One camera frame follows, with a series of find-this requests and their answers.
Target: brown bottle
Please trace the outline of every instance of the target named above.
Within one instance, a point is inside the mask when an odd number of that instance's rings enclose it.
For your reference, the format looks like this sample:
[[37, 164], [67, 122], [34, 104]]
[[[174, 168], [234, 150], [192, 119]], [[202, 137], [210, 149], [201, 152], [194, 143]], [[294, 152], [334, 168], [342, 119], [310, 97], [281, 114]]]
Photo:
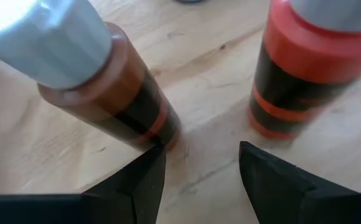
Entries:
[[70, 2], [53, 3], [45, 22], [33, 17], [41, 20], [46, 6], [31, 7], [0, 35], [22, 37], [20, 53], [0, 58], [36, 80], [46, 101], [126, 144], [172, 147], [179, 119], [126, 34], [87, 0]]

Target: wood grain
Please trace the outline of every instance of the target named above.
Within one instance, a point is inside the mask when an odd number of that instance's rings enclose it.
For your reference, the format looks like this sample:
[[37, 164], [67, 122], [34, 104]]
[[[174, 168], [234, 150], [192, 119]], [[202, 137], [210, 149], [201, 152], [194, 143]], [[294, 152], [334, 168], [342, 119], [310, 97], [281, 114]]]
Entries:
[[[91, 2], [125, 30], [182, 121], [158, 223], [257, 223], [238, 172], [241, 140], [361, 191], [361, 81], [294, 141], [269, 141], [246, 121], [269, 0]], [[48, 105], [0, 62], [0, 193], [80, 192], [139, 154]]]

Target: plastic bottle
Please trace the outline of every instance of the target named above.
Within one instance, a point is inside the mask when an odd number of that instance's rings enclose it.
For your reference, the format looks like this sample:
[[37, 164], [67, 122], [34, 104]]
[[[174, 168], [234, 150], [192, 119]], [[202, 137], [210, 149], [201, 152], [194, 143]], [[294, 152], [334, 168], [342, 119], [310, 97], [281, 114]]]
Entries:
[[87, 0], [15, 2], [0, 3], [0, 59], [45, 100], [138, 149], [175, 143], [179, 119], [118, 26]]
[[295, 138], [361, 77], [361, 0], [272, 0], [248, 117]]

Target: bottle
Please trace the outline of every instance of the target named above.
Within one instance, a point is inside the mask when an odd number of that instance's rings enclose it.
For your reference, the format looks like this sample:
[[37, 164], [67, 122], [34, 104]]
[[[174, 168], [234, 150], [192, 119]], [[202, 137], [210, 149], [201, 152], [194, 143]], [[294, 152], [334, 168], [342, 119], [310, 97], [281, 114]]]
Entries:
[[272, 0], [248, 117], [295, 138], [361, 77], [361, 0]]
[[0, 1], [0, 59], [46, 101], [138, 149], [173, 146], [171, 104], [126, 34], [87, 0]]

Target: wooden surface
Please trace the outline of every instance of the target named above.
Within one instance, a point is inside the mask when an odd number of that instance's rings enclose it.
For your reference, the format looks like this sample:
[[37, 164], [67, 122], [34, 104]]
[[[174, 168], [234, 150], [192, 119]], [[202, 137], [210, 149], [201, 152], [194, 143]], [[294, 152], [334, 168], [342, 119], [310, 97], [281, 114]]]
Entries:
[[[361, 81], [295, 141], [261, 138], [246, 121], [268, 0], [91, 2], [126, 31], [182, 120], [158, 223], [257, 223], [241, 140], [361, 191]], [[80, 192], [139, 154], [48, 105], [0, 62], [0, 193]]]

